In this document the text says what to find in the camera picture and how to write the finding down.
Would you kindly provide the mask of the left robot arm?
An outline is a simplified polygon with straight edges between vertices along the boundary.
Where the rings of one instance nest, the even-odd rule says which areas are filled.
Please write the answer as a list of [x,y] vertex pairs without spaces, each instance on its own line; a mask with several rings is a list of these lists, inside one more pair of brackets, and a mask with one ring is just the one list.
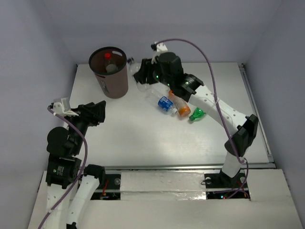
[[47,136],[47,207],[40,229],[78,229],[97,188],[106,184],[105,168],[86,164],[89,127],[105,120],[106,102],[71,108],[67,98],[51,103],[47,110],[67,126],[53,128]]

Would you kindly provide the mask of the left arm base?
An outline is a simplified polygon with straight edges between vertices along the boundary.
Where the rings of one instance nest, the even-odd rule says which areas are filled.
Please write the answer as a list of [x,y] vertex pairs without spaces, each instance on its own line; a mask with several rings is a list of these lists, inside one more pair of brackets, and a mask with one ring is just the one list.
[[106,174],[105,182],[95,190],[91,200],[120,200],[121,174]]

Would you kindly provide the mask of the orange drink bottle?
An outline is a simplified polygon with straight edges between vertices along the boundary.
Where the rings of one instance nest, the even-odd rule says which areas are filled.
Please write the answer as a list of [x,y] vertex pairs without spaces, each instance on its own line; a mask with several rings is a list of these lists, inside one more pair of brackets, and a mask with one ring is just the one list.
[[172,90],[170,90],[168,92],[168,95],[169,95],[169,99],[175,105],[175,108],[177,109],[178,114],[179,114],[180,117],[187,117],[191,113],[191,109],[190,109],[190,107],[188,106],[188,104],[186,103],[185,100],[176,96],[172,92]]

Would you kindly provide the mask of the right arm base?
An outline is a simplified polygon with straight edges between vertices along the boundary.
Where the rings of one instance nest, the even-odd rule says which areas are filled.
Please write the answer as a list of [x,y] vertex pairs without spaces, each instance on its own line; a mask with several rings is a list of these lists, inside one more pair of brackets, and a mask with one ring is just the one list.
[[247,178],[248,170],[240,170],[233,178],[220,171],[204,174],[200,184],[206,189],[207,199],[250,199]]

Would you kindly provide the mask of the green plastic bottle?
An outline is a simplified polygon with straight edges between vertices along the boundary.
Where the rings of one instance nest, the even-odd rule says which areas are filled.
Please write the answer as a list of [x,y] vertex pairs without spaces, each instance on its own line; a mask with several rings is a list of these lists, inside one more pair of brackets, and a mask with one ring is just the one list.
[[202,119],[206,115],[206,112],[199,107],[195,108],[194,112],[189,116],[191,122]]

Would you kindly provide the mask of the clear bottle dark label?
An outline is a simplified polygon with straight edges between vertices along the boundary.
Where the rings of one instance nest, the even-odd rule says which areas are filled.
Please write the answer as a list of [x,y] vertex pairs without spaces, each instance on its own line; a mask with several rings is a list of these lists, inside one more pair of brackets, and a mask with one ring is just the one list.
[[115,61],[112,58],[112,54],[110,52],[105,53],[104,55],[105,58],[105,70],[107,73],[112,73],[117,70],[117,65]]

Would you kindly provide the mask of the crushed clear plastic bottle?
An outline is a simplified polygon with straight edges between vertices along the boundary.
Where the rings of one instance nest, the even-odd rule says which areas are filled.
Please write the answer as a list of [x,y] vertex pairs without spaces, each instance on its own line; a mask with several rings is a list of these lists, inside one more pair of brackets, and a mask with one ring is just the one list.
[[130,71],[134,81],[136,82],[137,89],[140,92],[145,92],[147,90],[146,89],[146,84],[141,84],[140,80],[138,80],[136,78],[136,76],[137,76],[136,74],[140,70],[141,64],[139,62],[136,62],[133,57],[128,58],[127,63],[128,63],[128,66],[129,66],[129,71]]

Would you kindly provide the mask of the blue label clear bottle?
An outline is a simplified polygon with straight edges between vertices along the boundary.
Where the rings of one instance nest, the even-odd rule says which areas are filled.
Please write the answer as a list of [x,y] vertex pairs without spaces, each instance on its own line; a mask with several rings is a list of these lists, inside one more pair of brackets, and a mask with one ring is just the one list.
[[177,113],[177,109],[175,108],[173,102],[161,92],[153,88],[149,88],[144,93],[145,99],[154,107],[162,110],[162,112],[170,115],[175,115]]

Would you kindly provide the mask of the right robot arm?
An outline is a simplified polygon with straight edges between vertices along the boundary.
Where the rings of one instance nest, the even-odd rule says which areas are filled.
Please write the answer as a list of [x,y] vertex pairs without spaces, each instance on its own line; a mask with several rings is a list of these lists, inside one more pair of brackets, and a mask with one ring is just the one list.
[[142,59],[133,77],[143,85],[161,83],[169,87],[175,96],[202,109],[224,128],[226,157],[215,181],[224,187],[233,187],[241,165],[246,162],[245,153],[256,138],[258,117],[240,113],[219,99],[216,90],[210,91],[201,79],[184,72],[181,59],[173,52]]

